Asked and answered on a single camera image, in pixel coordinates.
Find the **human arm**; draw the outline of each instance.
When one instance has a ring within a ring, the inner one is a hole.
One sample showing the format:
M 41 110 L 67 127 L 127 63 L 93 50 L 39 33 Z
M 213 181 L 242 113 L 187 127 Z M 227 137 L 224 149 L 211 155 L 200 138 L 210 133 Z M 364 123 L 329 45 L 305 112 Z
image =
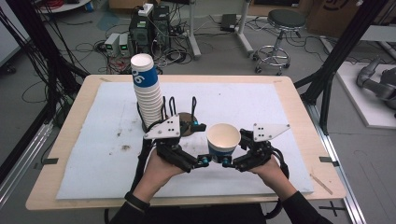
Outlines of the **human arm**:
M 267 163 L 251 169 L 250 172 L 257 174 L 264 184 L 276 193 L 293 224 L 331 223 L 328 219 L 322 217 L 289 182 L 274 156 Z
M 160 190 L 174 175 L 182 174 L 183 171 L 164 161 L 157 155 L 154 149 L 148 159 L 148 165 L 142 179 L 132 193 L 140 203 L 149 204 L 155 193 Z M 110 224 L 139 223 L 144 217 L 144 209 L 139 204 L 125 202 L 118 213 L 111 219 Z

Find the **stack of paper cups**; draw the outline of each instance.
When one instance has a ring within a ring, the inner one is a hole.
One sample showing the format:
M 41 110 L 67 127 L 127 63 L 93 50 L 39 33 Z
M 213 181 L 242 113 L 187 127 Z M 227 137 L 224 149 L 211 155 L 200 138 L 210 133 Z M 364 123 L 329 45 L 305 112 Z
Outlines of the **stack of paper cups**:
M 136 54 L 131 59 L 134 92 L 140 106 L 143 122 L 148 127 L 161 119 L 163 96 L 154 61 L 148 54 Z

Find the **gray floor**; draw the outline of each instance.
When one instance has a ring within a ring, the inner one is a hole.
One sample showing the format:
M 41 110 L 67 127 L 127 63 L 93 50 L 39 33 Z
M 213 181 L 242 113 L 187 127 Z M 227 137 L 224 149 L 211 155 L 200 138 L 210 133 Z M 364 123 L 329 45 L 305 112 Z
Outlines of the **gray floor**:
M 93 13 L 73 10 L 59 14 L 58 18 L 72 23 L 92 21 L 92 23 L 77 26 L 60 23 L 60 29 L 66 43 L 70 49 L 74 50 L 81 64 L 91 74 L 103 74 L 104 71 L 101 68 L 106 66 L 103 57 L 95 52 L 81 52 L 82 49 L 88 49 L 90 46 L 80 44 L 93 44 L 98 40 L 106 39 L 106 35 L 112 32 L 126 31 L 127 26 L 125 24 L 129 22 L 129 15 L 110 13 L 105 7 L 102 7 Z M 216 24 L 210 22 L 208 17 L 197 19 L 196 22 L 197 27 L 199 27 L 199 24 L 205 24 L 196 34 L 219 33 L 218 28 L 209 29 L 209 27 L 215 27 Z M 116 24 L 120 24 L 120 26 L 108 30 Z M 254 49 L 263 45 L 272 45 L 276 40 L 274 35 L 264 31 L 253 31 L 247 28 L 245 33 Z M 298 41 L 304 41 L 307 36 L 311 35 L 306 31 L 301 31 L 301 34 L 303 38 Z M 198 35 L 196 38 L 203 53 L 201 59 L 187 64 L 168 65 L 163 69 L 164 76 L 167 74 L 264 76 L 276 73 L 275 68 L 264 67 L 261 74 L 255 74 L 255 63 L 247 57 L 235 35 L 213 37 Z M 282 46 L 291 55 L 292 61 L 290 68 L 285 70 L 283 75 L 290 77 L 293 81 L 311 75 L 322 65 L 319 56 L 315 53 L 307 53 L 308 51 L 319 53 L 323 60 L 327 56 L 321 43 L 314 38 L 306 39 L 305 48 L 294 47 L 285 40 Z M 304 42 L 291 43 L 302 45 Z M 372 45 L 373 43 L 359 43 L 351 56 L 363 59 L 373 58 L 379 54 L 386 62 L 392 61 L 387 54 Z M 23 53 L 20 53 L 11 62 L 17 68 L 17 73 L 10 75 L 2 71 L 0 75 L 0 93 L 3 95 L 0 99 L 0 108 L 3 115 L 0 118 L 0 126 L 2 127 L 0 131 L 0 162 L 3 162 L 9 151 L 15 147 L 43 106 L 43 103 L 25 103 L 21 99 L 23 92 L 39 81 L 27 58 Z M 33 86 L 26 92 L 24 98 L 30 102 L 44 100 L 43 85 Z M 35 164 L 39 162 L 44 149 L 50 145 L 58 131 L 58 129 L 53 131 L 49 141 L 43 146 L 31 168 L 9 197 L 5 206 L 0 210 L 0 223 L 103 222 L 103 209 L 34 212 L 26 210 L 24 206 L 40 172 L 39 169 L 34 168 Z M 332 87 L 329 132 L 367 223 L 396 223 L 394 213 L 396 211 L 396 190 L 394 188 L 396 177 L 391 174 L 396 169 L 396 163 L 394 162 L 396 153 L 393 151 L 395 149 L 394 136 L 396 131 L 366 128 L 337 78 L 334 79 Z M 333 201 L 332 203 L 335 207 L 344 208 L 341 201 Z M 331 202 L 329 201 L 317 201 L 312 202 L 312 204 L 333 223 L 350 222 L 346 211 L 337 210 L 334 213 L 333 210 L 319 209 L 320 206 L 330 207 Z M 262 206 L 265 212 L 271 210 L 274 205 L 268 203 Z M 113 215 L 114 212 L 115 209 L 112 209 L 110 215 Z M 284 212 L 268 222 L 290 223 Z

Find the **black bracelet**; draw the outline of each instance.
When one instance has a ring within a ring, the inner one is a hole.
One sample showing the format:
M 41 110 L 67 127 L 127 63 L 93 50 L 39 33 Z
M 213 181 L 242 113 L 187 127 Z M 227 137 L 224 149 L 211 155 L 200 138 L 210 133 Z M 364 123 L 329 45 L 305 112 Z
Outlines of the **black bracelet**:
M 125 200 L 128 201 L 128 203 L 133 204 L 137 208 L 146 211 L 149 208 L 149 203 L 145 203 L 142 200 L 136 198 L 131 191 L 125 194 Z

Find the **chair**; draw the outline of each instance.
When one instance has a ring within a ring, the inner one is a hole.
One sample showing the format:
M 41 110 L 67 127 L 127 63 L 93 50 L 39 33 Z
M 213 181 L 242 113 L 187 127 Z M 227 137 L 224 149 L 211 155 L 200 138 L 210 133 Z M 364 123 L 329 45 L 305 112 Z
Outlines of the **chair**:
M 260 65 L 267 63 L 272 66 L 278 66 L 277 76 L 282 75 L 282 67 L 289 68 L 290 56 L 280 47 L 283 34 L 286 32 L 296 32 L 305 26 L 305 17 L 298 12 L 288 9 L 275 9 L 268 13 L 268 22 L 276 29 L 280 30 L 280 34 L 273 46 L 263 46 L 256 50 L 253 54 L 253 60 L 257 61 L 255 72 L 259 74 L 262 71 Z

